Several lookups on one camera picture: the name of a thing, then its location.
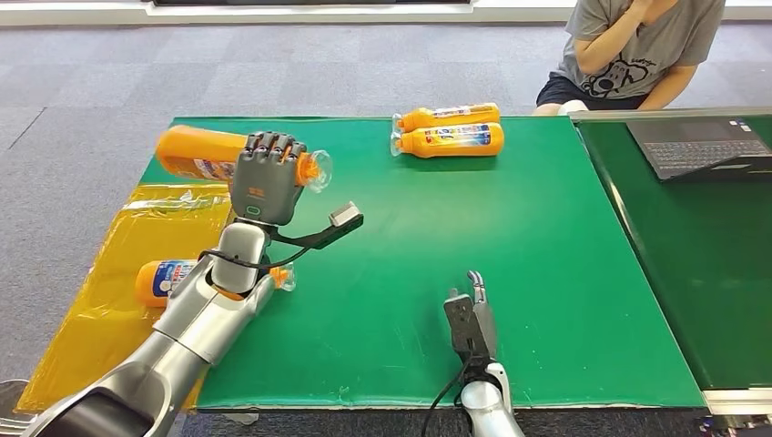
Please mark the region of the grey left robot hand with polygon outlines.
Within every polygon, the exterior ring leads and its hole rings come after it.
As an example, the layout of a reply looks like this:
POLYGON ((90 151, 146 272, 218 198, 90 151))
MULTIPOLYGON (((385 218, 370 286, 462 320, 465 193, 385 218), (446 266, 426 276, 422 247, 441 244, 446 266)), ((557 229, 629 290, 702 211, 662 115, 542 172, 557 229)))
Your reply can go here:
POLYGON ((296 180, 300 156, 307 150, 289 134, 260 131, 248 135, 230 186, 236 215, 275 226, 290 223, 303 190, 296 180))

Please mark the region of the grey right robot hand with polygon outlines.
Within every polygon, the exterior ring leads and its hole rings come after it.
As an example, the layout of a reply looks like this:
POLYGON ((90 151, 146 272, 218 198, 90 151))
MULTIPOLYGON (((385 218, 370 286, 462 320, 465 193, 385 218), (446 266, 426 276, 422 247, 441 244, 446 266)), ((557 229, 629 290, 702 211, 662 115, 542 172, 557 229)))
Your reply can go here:
POLYGON ((478 326, 474 331, 477 337, 472 341, 473 355, 484 357, 488 361, 494 361, 497 352, 497 331, 483 276, 477 270, 469 270, 467 277, 472 283, 474 292, 472 311, 475 314, 478 326))

